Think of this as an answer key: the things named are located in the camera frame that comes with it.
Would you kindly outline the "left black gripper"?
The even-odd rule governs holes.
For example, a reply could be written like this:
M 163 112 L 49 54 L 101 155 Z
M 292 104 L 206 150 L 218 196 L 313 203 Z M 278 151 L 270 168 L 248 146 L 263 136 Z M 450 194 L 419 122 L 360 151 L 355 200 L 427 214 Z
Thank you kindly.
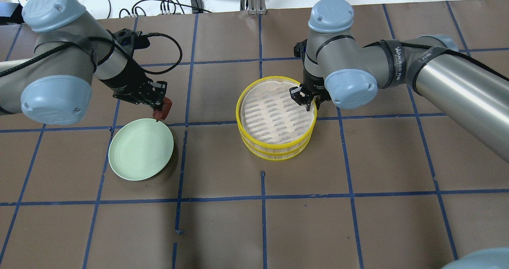
M 112 37 L 115 43 L 101 60 L 101 81 L 117 99 L 144 104 L 153 111 L 165 111 L 168 107 L 167 82 L 155 82 L 147 77 L 133 59 L 135 50 L 149 48 L 149 39 L 141 31 L 129 29 L 119 30 Z

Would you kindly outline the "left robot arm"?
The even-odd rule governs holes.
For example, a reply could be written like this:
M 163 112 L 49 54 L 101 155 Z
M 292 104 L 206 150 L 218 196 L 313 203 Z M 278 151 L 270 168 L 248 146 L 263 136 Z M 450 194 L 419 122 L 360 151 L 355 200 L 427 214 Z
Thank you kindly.
M 157 121 L 167 118 L 167 83 L 150 79 L 133 58 L 153 33 L 111 33 L 77 0 L 28 0 L 22 17 L 39 36 L 33 58 L 1 62 L 1 115 L 23 113 L 47 125 L 78 123 L 97 78 L 114 98 L 148 105 Z

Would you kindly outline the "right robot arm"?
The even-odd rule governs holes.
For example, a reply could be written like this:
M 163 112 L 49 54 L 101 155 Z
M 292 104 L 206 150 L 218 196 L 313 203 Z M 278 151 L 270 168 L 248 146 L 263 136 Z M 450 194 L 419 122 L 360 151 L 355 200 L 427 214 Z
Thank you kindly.
M 406 84 L 505 161 L 509 154 L 508 78 L 458 51 L 445 35 L 382 39 L 360 47 L 351 32 L 353 7 L 320 0 L 306 40 L 294 47 L 303 81 L 291 98 L 310 109 L 332 101 L 340 109 L 371 102 L 378 90 Z

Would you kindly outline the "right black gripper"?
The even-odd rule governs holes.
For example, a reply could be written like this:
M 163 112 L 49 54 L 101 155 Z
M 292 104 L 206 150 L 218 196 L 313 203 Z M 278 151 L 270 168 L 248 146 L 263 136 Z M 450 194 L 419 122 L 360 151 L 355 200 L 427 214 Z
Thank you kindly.
M 307 39 L 298 42 L 294 46 L 294 56 L 300 58 L 303 64 L 303 79 L 299 86 L 289 89 L 291 98 L 299 105 L 307 106 L 307 111 L 314 107 L 315 111 L 320 109 L 320 105 L 325 101 L 330 101 L 331 97 L 325 88 L 325 79 L 310 73 L 306 66 L 307 58 Z

